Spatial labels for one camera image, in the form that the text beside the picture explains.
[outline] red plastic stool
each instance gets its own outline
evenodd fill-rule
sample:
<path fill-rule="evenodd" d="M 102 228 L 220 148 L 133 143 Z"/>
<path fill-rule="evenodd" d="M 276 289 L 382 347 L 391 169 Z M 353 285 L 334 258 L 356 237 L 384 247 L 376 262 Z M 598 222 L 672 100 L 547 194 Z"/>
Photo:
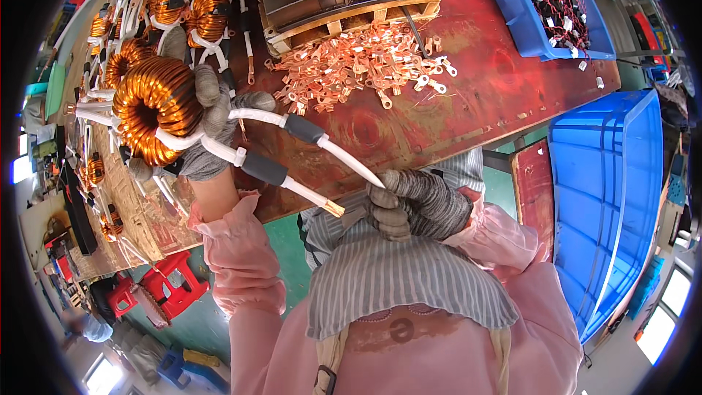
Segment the red plastic stool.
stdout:
<path fill-rule="evenodd" d="M 131 286 L 134 285 L 134 280 L 129 276 L 122 277 L 119 273 L 117 273 L 117 276 L 119 277 L 119 285 L 107 294 L 107 302 L 110 304 L 114 316 L 120 317 L 134 308 L 137 302 L 129 291 Z M 127 303 L 127 307 L 120 309 L 119 304 L 123 302 Z"/>
<path fill-rule="evenodd" d="M 186 250 L 175 253 L 156 264 L 156 268 L 166 277 L 178 269 L 185 278 L 185 283 L 180 285 L 180 287 L 174 288 L 171 281 L 153 269 L 149 270 L 139 282 L 156 299 L 169 320 L 184 312 L 190 304 L 198 300 L 200 296 L 207 293 L 207 290 L 210 289 L 209 282 L 199 283 L 195 275 L 192 274 L 188 267 L 189 256 L 190 252 Z M 163 293 L 164 284 L 171 292 L 171 295 L 168 297 Z"/>

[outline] green floor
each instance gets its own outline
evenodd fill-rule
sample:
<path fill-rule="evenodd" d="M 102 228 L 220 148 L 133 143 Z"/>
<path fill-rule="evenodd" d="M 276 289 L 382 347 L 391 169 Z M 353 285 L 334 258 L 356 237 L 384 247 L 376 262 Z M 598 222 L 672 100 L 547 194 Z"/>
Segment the green floor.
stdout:
<path fill-rule="evenodd" d="M 546 133 L 547 129 L 544 127 L 525 136 L 525 141 L 530 144 L 545 137 Z M 496 151 L 511 153 L 514 151 L 514 145 L 506 144 Z M 484 179 L 486 201 L 496 203 L 516 218 L 512 177 L 507 173 L 485 168 Z M 296 220 L 297 215 L 291 215 L 264 225 L 270 238 L 270 244 L 280 261 L 280 277 L 285 282 L 288 291 L 286 298 L 288 312 L 305 297 L 307 287 L 310 285 L 310 269 L 305 263 L 305 249 L 300 241 Z M 192 249 L 188 264 L 196 276 L 203 280 L 207 278 L 211 285 L 213 275 L 203 261 L 202 255 L 202 247 Z M 139 281 L 147 271 L 148 268 L 145 266 L 135 268 L 132 276 L 135 281 Z M 194 349 L 215 355 L 225 363 L 229 362 L 227 318 L 213 301 L 211 291 L 175 318 L 173 326 L 162 331 L 156 331 L 152 327 L 151 322 L 138 305 L 125 318 L 133 325 L 141 327 L 145 332 L 151 333 L 167 347 Z"/>

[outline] gray knit glove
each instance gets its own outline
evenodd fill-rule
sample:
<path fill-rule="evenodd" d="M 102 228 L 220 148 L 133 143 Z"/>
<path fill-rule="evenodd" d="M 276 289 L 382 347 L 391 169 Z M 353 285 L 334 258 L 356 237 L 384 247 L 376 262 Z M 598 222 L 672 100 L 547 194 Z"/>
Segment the gray knit glove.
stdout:
<path fill-rule="evenodd" d="M 185 32 L 172 29 L 163 41 L 164 57 L 182 60 L 185 53 Z M 229 86 L 219 83 L 217 75 L 208 64 L 195 66 L 195 96 L 204 108 L 200 123 L 207 136 L 214 137 L 224 145 L 232 143 L 234 132 L 239 126 L 238 120 L 228 120 L 230 110 L 259 109 L 275 110 L 275 99 L 266 92 L 249 92 L 229 98 Z M 183 165 L 180 174 L 189 180 L 204 181 L 220 174 L 229 162 L 207 151 L 200 142 L 182 153 Z M 131 174 L 136 180 L 146 181 L 154 175 L 162 175 L 163 168 L 150 167 L 140 158 L 131 158 L 127 162 Z"/>
<path fill-rule="evenodd" d="M 366 219 L 389 241 L 410 235 L 443 241 L 465 228 L 472 201 L 439 176 L 423 171 L 387 170 L 378 174 L 386 189 L 368 183 Z"/>

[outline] blue storage bin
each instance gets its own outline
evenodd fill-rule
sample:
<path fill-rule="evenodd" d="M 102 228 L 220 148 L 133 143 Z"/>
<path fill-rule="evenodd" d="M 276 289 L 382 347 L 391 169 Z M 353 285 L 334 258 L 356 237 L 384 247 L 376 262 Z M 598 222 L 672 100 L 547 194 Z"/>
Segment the blue storage bin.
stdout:
<path fill-rule="evenodd" d="M 510 27 L 514 44 L 522 57 L 540 57 L 541 61 L 557 58 L 572 58 L 566 48 L 552 48 L 546 37 L 546 30 L 531 0 L 496 0 Z M 592 59 L 614 60 L 614 45 L 607 32 L 602 15 L 594 0 L 583 0 L 588 16 L 587 27 L 590 36 L 588 56 Z M 579 58 L 584 58 L 582 50 Z"/>
<path fill-rule="evenodd" d="M 185 361 L 182 359 L 182 351 L 169 349 L 156 372 L 173 386 L 183 390 L 190 384 L 190 376 L 182 371 L 183 365 Z"/>
<path fill-rule="evenodd" d="M 580 340 L 631 289 L 651 245 L 663 180 L 655 90 L 612 93 L 551 121 L 553 263 Z"/>

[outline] workbench surface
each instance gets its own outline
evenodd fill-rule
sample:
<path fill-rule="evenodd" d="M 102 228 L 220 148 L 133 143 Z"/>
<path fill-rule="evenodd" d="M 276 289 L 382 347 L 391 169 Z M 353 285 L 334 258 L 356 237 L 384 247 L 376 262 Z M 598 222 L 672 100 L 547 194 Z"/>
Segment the workbench surface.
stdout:
<path fill-rule="evenodd" d="M 263 66 L 269 58 L 259 31 L 256 84 L 245 83 L 245 61 L 231 61 L 241 87 L 275 92 L 283 87 L 285 73 L 271 74 Z M 580 59 L 541 62 L 522 58 L 495 0 L 442 0 L 439 17 L 421 35 L 442 38 L 443 52 L 458 76 L 434 75 L 445 84 L 445 95 L 426 86 L 415 92 L 411 84 L 391 97 L 393 107 L 382 108 L 373 89 L 354 90 L 346 104 L 334 112 L 318 114 L 308 109 L 306 119 L 323 127 L 332 140 L 372 171 L 388 168 L 421 168 L 614 92 L 620 87 L 615 61 L 589 61 L 584 71 Z M 598 89 L 596 77 L 604 89 Z M 287 106 L 278 106 L 285 113 Z M 239 145 L 258 151 L 289 168 L 289 174 L 317 192 L 336 199 L 362 189 L 365 181 L 317 146 L 305 144 L 273 125 L 245 121 L 248 143 L 234 135 Z M 262 222 L 311 207 L 311 203 L 279 187 L 272 187 L 235 170 L 240 189 L 259 189 L 256 210 Z"/>

